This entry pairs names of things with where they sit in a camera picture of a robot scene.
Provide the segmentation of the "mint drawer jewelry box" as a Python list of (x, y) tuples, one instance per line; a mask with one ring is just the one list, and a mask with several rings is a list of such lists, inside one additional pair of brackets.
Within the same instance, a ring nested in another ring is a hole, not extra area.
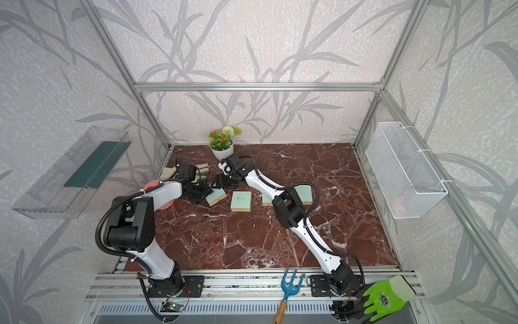
[(268, 198), (267, 195), (265, 195), (265, 194), (262, 195), (262, 205), (267, 206), (267, 207), (272, 206), (271, 199)]

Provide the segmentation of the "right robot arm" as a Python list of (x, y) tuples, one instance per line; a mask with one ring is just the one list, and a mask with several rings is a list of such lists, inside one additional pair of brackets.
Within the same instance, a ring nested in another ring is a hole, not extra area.
[[(221, 159), (218, 167), (223, 172), (222, 179), (244, 182), (271, 200), (277, 221), (294, 232), (313, 254), (333, 294), (342, 296), (365, 287), (365, 275), (359, 259), (349, 253), (332, 251), (309, 220), (310, 213), (316, 209), (320, 199), (316, 186), (310, 182), (282, 186), (259, 171), (254, 161), (246, 163), (244, 158), (235, 153)], [(302, 185), (310, 186), (315, 193), (309, 208), (304, 206), (295, 189)]]

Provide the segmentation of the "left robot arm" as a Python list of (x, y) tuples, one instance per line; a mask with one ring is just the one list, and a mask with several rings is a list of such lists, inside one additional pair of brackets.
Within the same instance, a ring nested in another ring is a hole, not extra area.
[(200, 204), (212, 189), (195, 165), (178, 164), (165, 180), (153, 180), (139, 192), (113, 199), (95, 230), (98, 248), (108, 255), (127, 257), (138, 263), (153, 288), (167, 295), (186, 286), (179, 265), (170, 259), (155, 239), (155, 212), (167, 209), (177, 199)]

